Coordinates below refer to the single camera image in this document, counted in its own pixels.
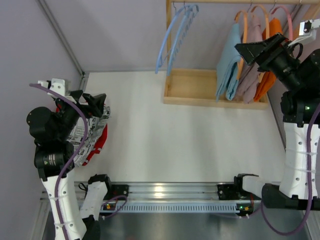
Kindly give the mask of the light blue plastic hanger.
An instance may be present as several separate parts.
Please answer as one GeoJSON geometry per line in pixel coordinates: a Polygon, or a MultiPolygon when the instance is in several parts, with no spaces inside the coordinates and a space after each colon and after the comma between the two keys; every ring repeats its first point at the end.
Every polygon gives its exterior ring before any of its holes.
{"type": "Polygon", "coordinates": [[[171,33],[167,33],[169,29],[169,25],[175,15],[175,11],[179,10],[175,6],[175,2],[168,0],[166,1],[166,32],[164,34],[162,43],[160,45],[160,49],[157,55],[156,64],[155,64],[155,73],[157,74],[160,68],[163,67],[164,64],[168,64],[168,59],[166,57],[168,50],[174,43],[174,39],[179,28],[181,19],[183,18],[183,13],[179,15],[178,20],[175,22],[174,26],[172,27],[171,33]]]}

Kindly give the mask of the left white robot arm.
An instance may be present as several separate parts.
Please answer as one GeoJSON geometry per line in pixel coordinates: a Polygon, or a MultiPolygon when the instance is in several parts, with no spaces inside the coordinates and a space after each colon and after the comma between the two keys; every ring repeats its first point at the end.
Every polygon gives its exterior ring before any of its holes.
{"type": "Polygon", "coordinates": [[[34,165],[49,198],[57,240],[98,240],[103,200],[111,189],[107,174],[96,174],[88,180],[83,205],[79,207],[75,189],[74,159],[88,137],[87,120],[101,118],[106,94],[92,96],[82,90],[54,96],[58,111],[41,106],[26,118],[34,138],[34,165]]]}

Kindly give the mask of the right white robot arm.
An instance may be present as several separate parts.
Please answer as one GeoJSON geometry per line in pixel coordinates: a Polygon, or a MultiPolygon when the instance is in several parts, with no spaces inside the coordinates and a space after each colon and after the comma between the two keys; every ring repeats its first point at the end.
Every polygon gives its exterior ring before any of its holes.
{"type": "Polygon", "coordinates": [[[279,185],[245,174],[242,189],[269,209],[319,210],[316,161],[320,141],[320,51],[305,60],[294,56],[299,42],[278,33],[260,42],[238,43],[235,49],[248,65],[271,72],[286,87],[280,101],[285,130],[285,164],[279,185]]]}

